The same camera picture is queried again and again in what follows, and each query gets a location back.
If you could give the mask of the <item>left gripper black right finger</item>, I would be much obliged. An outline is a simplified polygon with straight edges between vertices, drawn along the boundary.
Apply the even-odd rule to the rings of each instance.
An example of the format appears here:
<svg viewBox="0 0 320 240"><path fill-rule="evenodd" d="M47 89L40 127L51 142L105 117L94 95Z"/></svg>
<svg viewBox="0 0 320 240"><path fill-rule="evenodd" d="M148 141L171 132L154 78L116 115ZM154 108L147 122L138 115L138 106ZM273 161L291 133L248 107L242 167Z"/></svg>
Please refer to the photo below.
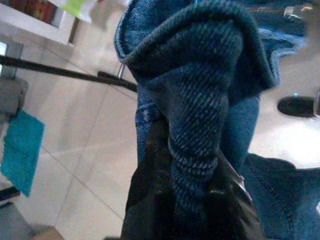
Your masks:
<svg viewBox="0 0 320 240"><path fill-rule="evenodd" d="M243 178L224 155L206 185L205 211L209 240L264 240L260 220Z"/></svg>

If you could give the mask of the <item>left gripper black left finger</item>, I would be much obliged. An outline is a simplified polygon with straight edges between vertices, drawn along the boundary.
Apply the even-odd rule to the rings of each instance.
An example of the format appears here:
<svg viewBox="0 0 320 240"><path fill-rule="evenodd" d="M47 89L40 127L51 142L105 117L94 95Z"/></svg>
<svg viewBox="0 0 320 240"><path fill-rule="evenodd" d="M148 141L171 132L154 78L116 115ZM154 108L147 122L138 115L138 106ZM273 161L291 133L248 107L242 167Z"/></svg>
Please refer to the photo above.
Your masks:
<svg viewBox="0 0 320 240"><path fill-rule="evenodd" d="M149 129L144 157L131 178L122 225L124 240L178 238L168 133L168 123L163 118L154 122Z"/></svg>

